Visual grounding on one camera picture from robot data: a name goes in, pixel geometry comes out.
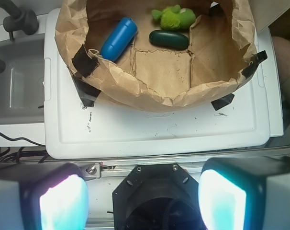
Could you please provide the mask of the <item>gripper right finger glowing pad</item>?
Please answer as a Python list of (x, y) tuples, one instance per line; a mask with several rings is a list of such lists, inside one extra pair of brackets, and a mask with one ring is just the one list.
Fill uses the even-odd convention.
[(198, 188), (209, 230), (290, 230), (290, 157), (214, 157)]

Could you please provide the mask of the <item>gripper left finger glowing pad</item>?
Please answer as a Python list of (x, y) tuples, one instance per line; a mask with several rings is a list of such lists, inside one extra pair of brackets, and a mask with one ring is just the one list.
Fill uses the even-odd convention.
[(82, 230), (89, 193), (73, 163), (0, 163), (0, 230)]

